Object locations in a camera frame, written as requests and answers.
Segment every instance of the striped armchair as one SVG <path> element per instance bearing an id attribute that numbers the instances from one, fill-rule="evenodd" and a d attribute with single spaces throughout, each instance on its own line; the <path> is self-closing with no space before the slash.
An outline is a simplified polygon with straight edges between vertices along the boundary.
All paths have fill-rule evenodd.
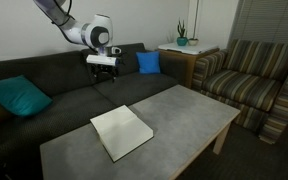
<path id="1" fill-rule="evenodd" d="M 192 89 L 240 109 L 234 122 L 274 144 L 288 124 L 288 44 L 233 40 L 196 61 Z"/>

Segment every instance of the teal throw pillow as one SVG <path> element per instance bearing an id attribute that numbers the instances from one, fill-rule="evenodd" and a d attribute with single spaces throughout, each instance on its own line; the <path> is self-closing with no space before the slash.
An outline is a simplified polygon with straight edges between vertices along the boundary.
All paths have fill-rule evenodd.
<path id="1" fill-rule="evenodd" d="M 138 63 L 140 65 L 141 74 L 161 73 L 159 64 L 159 52 L 136 53 Z"/>
<path id="2" fill-rule="evenodd" d="M 39 113 L 52 102 L 23 75 L 0 80 L 0 104 L 18 116 Z"/>

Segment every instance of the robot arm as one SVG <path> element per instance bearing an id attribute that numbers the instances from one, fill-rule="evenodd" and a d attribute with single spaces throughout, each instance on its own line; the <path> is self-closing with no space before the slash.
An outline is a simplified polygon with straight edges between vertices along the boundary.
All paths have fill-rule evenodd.
<path id="1" fill-rule="evenodd" d="M 69 42 L 86 45 L 91 49 L 96 48 L 97 51 L 112 46 L 113 28 L 108 16 L 95 15 L 92 23 L 78 22 L 61 8 L 65 1 L 34 0 L 35 4 L 61 30 Z"/>

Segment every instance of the coffee table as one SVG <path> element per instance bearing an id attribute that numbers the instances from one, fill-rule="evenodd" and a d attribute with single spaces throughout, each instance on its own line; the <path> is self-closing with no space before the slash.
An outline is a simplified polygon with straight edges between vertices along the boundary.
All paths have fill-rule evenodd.
<path id="1" fill-rule="evenodd" d="M 154 137 L 113 163 L 92 124 L 40 146 L 48 179 L 174 179 L 213 141 L 219 154 L 239 110 L 180 85 L 129 108 Z"/>

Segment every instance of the white wall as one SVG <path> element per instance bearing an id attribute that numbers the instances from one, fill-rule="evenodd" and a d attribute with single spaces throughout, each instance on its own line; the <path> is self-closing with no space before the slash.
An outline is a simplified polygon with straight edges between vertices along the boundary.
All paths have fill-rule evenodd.
<path id="1" fill-rule="evenodd" d="M 226 48 L 239 0 L 199 1 L 197 38 L 200 42 L 217 44 L 221 49 Z M 190 3 L 196 5 L 196 2 L 197 0 L 191 0 Z M 190 30 L 194 27 L 192 25 L 194 21 L 191 20 L 193 17 L 195 17 L 195 10 L 190 10 Z"/>
<path id="2" fill-rule="evenodd" d="M 173 40 L 188 9 L 189 0 L 73 0 L 70 14 L 81 22 L 91 22 L 94 14 L 110 16 L 115 45 L 143 42 L 153 50 Z M 83 48 L 68 43 L 33 0 L 0 0 L 0 60 Z"/>

